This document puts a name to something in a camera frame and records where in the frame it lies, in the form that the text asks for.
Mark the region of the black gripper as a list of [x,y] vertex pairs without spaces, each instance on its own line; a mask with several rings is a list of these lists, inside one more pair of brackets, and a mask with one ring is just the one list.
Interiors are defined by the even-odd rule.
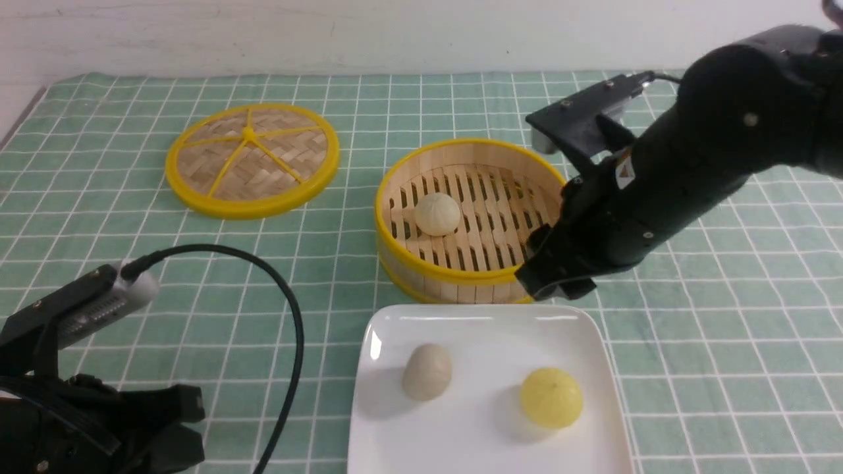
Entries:
[[32,390],[14,383],[2,398],[3,473],[180,473],[205,461],[198,432],[178,424],[205,419],[202,390],[193,385],[115,391],[100,383],[63,384],[52,397],[82,412],[112,438],[109,454],[84,431],[55,415]]
[[626,272],[749,179],[728,160],[637,143],[563,191],[560,219],[515,276],[535,301],[578,300],[593,277]]

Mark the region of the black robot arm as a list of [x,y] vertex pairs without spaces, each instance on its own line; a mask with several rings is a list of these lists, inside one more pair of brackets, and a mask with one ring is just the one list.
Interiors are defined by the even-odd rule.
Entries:
[[[699,58],[678,98],[638,138],[613,118],[656,72],[620,75],[526,117],[533,149],[561,152],[578,176],[561,191],[561,217],[530,234],[515,272],[534,300],[577,300],[594,277],[624,272],[654,246],[776,165],[841,177],[841,30],[780,25]],[[57,355],[128,314],[72,325],[91,303],[132,286],[166,258],[210,251],[263,269],[291,305],[297,337],[292,386],[262,472],[283,431],[303,369],[304,328],[291,288],[266,262],[221,245],[183,245],[121,267],[103,265],[9,317],[2,330],[2,472],[175,473],[203,462],[201,390],[117,391],[92,376],[58,377]]]

